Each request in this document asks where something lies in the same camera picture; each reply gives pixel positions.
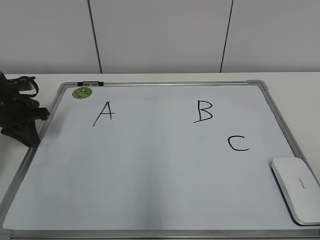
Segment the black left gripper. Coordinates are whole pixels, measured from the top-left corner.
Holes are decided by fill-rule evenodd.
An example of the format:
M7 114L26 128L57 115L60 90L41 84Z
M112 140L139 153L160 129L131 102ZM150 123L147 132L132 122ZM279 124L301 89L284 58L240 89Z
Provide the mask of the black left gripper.
M33 98L38 95L39 87L35 76L21 76L7 79L0 73L0 131L28 148L40 144L40 138L33 120L45 121L50 112ZM35 90L32 94L22 94L24 91Z

